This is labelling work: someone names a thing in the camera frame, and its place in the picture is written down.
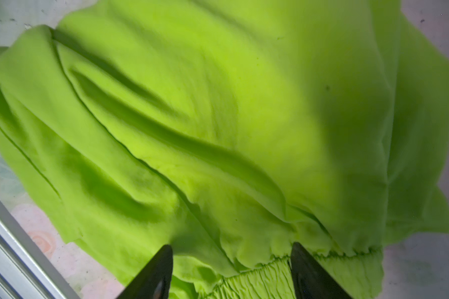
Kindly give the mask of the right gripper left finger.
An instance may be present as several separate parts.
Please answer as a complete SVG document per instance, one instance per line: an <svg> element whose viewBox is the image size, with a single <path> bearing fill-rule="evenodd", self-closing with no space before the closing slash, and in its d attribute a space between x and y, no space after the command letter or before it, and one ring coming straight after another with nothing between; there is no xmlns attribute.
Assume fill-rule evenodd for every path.
<svg viewBox="0 0 449 299"><path fill-rule="evenodd" d="M168 299L172 272L173 250L164 245L117 299Z"/></svg>

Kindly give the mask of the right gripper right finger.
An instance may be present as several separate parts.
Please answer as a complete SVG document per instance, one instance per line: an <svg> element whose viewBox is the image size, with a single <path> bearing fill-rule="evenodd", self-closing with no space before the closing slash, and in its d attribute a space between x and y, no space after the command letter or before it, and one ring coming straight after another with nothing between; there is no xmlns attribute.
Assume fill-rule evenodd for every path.
<svg viewBox="0 0 449 299"><path fill-rule="evenodd" d="M293 244L290 262L297 299L352 298L298 242Z"/></svg>

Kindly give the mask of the neon green shorts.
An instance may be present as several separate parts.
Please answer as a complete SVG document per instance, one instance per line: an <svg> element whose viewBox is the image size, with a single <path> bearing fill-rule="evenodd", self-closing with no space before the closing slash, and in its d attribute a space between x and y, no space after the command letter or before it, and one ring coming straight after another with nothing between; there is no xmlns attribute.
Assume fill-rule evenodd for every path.
<svg viewBox="0 0 449 299"><path fill-rule="evenodd" d="M300 243L356 299L449 233L449 60L400 1L99 1L0 47L0 153L123 284L292 299Z"/></svg>

